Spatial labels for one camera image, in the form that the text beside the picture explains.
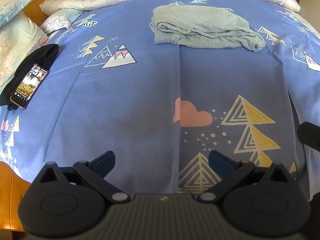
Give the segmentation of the grey sweat pants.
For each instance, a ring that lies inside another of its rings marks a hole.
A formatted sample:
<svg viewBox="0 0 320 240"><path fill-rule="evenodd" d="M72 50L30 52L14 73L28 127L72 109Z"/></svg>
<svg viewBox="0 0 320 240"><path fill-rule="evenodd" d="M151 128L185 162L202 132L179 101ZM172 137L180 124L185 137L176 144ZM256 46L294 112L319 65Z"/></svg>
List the grey sweat pants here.
<svg viewBox="0 0 320 240"><path fill-rule="evenodd" d="M222 8L162 5L153 9L149 26L156 44L200 49L243 47L251 51L266 46L244 18Z"/></svg>

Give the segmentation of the smartphone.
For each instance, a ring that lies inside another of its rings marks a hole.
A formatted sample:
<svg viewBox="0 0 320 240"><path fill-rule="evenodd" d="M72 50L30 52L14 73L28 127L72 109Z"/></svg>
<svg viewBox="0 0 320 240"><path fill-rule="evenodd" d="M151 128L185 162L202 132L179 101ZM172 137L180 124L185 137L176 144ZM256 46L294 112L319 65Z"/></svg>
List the smartphone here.
<svg viewBox="0 0 320 240"><path fill-rule="evenodd" d="M14 89L10 101L21 109L26 109L48 73L48 70L34 64Z"/></svg>

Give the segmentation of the blue patterned bed sheet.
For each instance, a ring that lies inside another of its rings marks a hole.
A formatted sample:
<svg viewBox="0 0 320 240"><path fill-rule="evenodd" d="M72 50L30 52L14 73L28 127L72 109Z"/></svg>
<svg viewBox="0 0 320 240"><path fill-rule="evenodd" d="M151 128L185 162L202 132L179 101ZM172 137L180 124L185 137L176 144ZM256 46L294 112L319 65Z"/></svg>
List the blue patterned bed sheet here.
<svg viewBox="0 0 320 240"><path fill-rule="evenodd" d="M155 44L153 10L221 8L266 46ZM319 152L299 124L319 124L319 36L294 12L260 0L132 0L80 15L49 37L59 53L26 109L1 108L1 161L26 181L112 150L107 179L129 194L200 193L221 180L218 150L258 166L279 161L308 198Z"/></svg>

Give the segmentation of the black cloth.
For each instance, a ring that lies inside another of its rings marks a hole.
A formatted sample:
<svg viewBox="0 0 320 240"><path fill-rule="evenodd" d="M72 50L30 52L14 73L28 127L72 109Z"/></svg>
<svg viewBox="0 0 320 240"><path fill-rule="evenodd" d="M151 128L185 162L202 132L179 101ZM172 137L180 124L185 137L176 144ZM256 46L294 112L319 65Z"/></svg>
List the black cloth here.
<svg viewBox="0 0 320 240"><path fill-rule="evenodd" d="M41 48L36 49L29 54L18 66L14 77L4 87L1 92L1 104L0 106L7 106L8 110L16 110L18 107L10 101L10 97L14 93L15 89L21 83L23 78L31 70L34 64L39 65L45 70L50 70L53 62L55 61L59 52L59 45L47 44Z"/></svg>

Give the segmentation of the floral pillow stack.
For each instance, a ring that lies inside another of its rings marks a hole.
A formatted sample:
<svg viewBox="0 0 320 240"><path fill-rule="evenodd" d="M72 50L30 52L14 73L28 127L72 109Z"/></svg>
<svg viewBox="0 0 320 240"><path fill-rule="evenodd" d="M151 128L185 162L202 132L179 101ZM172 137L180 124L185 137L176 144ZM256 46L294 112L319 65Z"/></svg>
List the floral pillow stack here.
<svg viewBox="0 0 320 240"><path fill-rule="evenodd" d="M33 0L11 0L1 7L1 89L13 78L20 63L48 40L23 9Z"/></svg>

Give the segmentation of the small white blue pillow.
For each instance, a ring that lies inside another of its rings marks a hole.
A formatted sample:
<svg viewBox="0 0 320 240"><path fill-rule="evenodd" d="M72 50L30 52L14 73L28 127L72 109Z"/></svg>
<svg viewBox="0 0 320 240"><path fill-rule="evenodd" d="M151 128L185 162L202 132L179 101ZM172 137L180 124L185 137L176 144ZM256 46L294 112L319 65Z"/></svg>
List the small white blue pillow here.
<svg viewBox="0 0 320 240"><path fill-rule="evenodd" d="M50 34L54 31L66 28L68 29L73 21L78 18L84 11L78 9L61 9L50 15L40 26L42 31Z"/></svg>

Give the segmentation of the wooden bed frame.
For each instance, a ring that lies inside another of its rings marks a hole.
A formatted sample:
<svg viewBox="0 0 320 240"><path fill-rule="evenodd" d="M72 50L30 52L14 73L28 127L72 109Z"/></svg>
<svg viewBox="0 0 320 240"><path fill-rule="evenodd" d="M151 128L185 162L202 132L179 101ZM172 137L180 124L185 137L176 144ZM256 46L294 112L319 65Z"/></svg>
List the wooden bed frame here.
<svg viewBox="0 0 320 240"><path fill-rule="evenodd" d="M17 210L30 183L21 179L4 162L1 162L0 176L1 229L23 232Z"/></svg>

